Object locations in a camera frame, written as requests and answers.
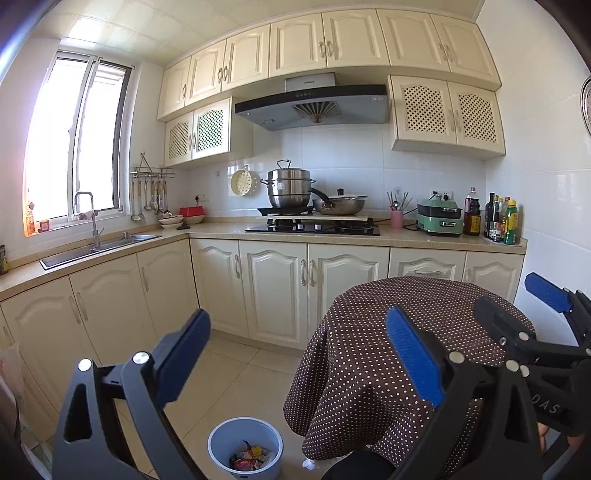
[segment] ceiling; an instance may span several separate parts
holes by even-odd
[[[483,0],[400,0],[474,18]],[[36,37],[72,38],[126,51],[165,66],[237,28],[278,15],[367,0],[62,0],[35,29]]]

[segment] brown tablecloth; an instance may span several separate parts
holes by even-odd
[[[291,429],[305,437],[304,455],[328,460],[372,445],[374,451],[400,465],[433,408],[413,389],[386,332],[386,314],[400,304],[419,328],[435,333],[448,350],[495,365],[502,361],[504,351],[472,315],[472,306],[481,295],[493,298],[533,330],[513,305],[469,283],[387,278],[337,297],[308,344],[283,407]],[[477,410],[475,401],[465,433]],[[459,439],[457,453],[465,447],[462,443]]]

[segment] green appliance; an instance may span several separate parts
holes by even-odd
[[[417,225],[427,235],[460,236],[464,228],[462,209],[447,195],[434,196],[418,205]]]

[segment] blue trash can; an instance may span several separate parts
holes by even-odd
[[[254,472],[239,472],[228,467],[230,457],[245,450],[244,440],[252,446],[260,445],[275,453],[275,458],[264,468]],[[249,480],[277,480],[281,475],[283,440],[277,429],[263,420],[238,417],[226,420],[215,427],[207,440],[209,456],[222,470],[234,478]]]

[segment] blue gripper pad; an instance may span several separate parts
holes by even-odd
[[[558,313],[569,312],[573,307],[569,296],[564,290],[561,290],[544,277],[540,277],[537,273],[527,275],[525,289]]]
[[[209,341],[211,329],[207,312],[197,310],[183,328],[166,334],[154,348],[152,356],[158,385],[154,404],[158,408],[178,399]]]
[[[439,369],[398,307],[388,312],[386,331],[418,394],[437,408],[445,396]]]

